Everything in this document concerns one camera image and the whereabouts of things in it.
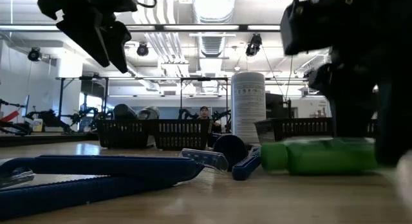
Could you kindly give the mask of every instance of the white wall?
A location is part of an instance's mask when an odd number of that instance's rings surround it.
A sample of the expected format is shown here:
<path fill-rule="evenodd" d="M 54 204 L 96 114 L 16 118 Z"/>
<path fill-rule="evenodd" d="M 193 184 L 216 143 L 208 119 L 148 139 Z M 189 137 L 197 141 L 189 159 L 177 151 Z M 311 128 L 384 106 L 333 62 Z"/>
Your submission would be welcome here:
<path fill-rule="evenodd" d="M 324 97 L 291 97 L 290 100 L 292 101 L 292 107 L 297 107 L 297 115 L 299 118 L 309 118 L 310 115 L 317 113 L 318 110 L 322 110 L 323 107 L 326 107 L 326 113 L 328 113 L 328 107 Z M 108 103 L 112 106 L 123 103 L 132 107 L 180 107 L 180 97 L 109 97 Z M 201 106 L 226 107 L 226 98 L 183 98 L 183 107 Z"/>
<path fill-rule="evenodd" d="M 31 62 L 26 53 L 9 48 L 5 41 L 0 41 L 0 98 L 23 104 L 26 96 L 30 95 L 28 111 L 33 111 L 33 106 L 36 106 L 37 111 L 53 109 L 57 113 L 60 81 L 55 78 L 65 71 L 75 72 L 78 77 L 81 69 L 81 65 L 79 71 L 76 61 L 72 60 L 59 59 L 56 66 L 46 62 Z M 74 109 L 79 109 L 79 94 L 79 82 L 73 82 L 64 90 L 63 114 L 72 114 Z M 5 115 L 15 110 L 12 106 L 1 107 Z M 23 118 L 20 116 L 13 121 L 22 122 Z"/>
<path fill-rule="evenodd" d="M 27 95 L 30 95 L 29 111 L 36 106 L 42 111 L 51 108 L 59 92 L 55 89 L 58 69 L 45 62 L 31 62 L 27 54 L 9 48 L 6 42 L 0 42 L 0 98 L 12 103 L 23 104 Z M 4 115 L 10 114 L 16 108 L 2 106 Z"/>

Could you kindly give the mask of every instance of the blue plastic tool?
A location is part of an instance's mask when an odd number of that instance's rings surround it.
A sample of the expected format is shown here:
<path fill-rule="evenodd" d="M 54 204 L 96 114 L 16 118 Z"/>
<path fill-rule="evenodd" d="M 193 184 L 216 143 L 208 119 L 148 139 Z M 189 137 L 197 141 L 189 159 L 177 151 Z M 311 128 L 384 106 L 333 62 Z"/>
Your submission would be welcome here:
<path fill-rule="evenodd" d="M 172 183 L 107 176 L 0 190 L 0 221 L 172 186 Z"/>
<path fill-rule="evenodd" d="M 182 182 L 196 176 L 199 166 L 194 160 L 182 157 L 44 155 L 14 158 L 3 163 L 0 178 L 23 167 L 36 174 L 132 176 Z"/>
<path fill-rule="evenodd" d="M 234 180 L 247 180 L 261 163 L 260 147 L 253 147 L 250 154 L 232 168 Z"/>
<path fill-rule="evenodd" d="M 0 220 L 38 214 L 138 192 L 165 189 L 196 177 L 204 165 L 180 157 L 40 156 L 0 165 L 0 185 L 38 174 L 110 175 L 0 190 Z"/>

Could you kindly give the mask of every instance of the wooden table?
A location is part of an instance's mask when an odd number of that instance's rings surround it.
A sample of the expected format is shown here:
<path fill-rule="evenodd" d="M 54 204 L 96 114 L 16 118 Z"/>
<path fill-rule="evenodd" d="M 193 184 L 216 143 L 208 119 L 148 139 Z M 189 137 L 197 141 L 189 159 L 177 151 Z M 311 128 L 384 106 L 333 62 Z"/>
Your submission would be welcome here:
<path fill-rule="evenodd" d="M 97 142 L 31 145 L 0 149 L 0 158 L 40 154 L 177 155 L 160 151 L 113 151 Z M 245 182 L 230 175 L 202 172 L 171 189 L 147 192 L 5 223 L 201 223 L 201 224 L 401 224 L 412 223 L 407 202 L 412 191 L 406 158 L 396 176 L 291 177 L 267 175 L 259 168 Z M 31 184 L 69 180 L 74 176 L 38 175 Z"/>

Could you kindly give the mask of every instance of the black plastic crate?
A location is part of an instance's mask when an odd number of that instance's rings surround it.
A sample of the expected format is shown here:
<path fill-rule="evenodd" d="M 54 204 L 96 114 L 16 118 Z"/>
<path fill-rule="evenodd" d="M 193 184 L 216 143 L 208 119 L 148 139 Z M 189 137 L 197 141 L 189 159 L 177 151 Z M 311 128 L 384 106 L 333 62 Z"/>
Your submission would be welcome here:
<path fill-rule="evenodd" d="M 150 120 L 100 120 L 97 134 L 102 147 L 109 149 L 147 149 Z"/>
<path fill-rule="evenodd" d="M 295 136 L 333 136 L 332 118 L 271 118 L 255 123 L 259 141 L 278 142 Z M 375 137 L 376 120 L 365 127 L 365 137 Z"/>
<path fill-rule="evenodd" d="M 183 148 L 204 150 L 211 133 L 211 120 L 154 120 L 151 134 L 156 147 L 166 151 L 181 151 Z"/>

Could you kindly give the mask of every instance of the black camera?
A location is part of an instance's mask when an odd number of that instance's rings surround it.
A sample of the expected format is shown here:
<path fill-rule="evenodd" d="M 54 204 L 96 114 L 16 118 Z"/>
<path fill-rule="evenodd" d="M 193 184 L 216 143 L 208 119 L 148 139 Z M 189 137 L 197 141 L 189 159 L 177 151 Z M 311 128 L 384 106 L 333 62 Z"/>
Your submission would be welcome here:
<path fill-rule="evenodd" d="M 27 58 L 32 62 L 39 62 L 43 58 L 40 48 L 33 47 L 32 50 L 28 53 Z"/>
<path fill-rule="evenodd" d="M 149 48 L 147 47 L 147 43 L 141 42 L 139 44 L 139 47 L 137 48 L 137 55 L 144 57 L 147 56 L 147 54 L 149 54 Z"/>
<path fill-rule="evenodd" d="M 261 45 L 262 45 L 262 38 L 260 37 L 260 34 L 258 33 L 253 34 L 252 39 L 247 45 L 246 56 L 253 57 L 256 54 L 258 54 Z"/>

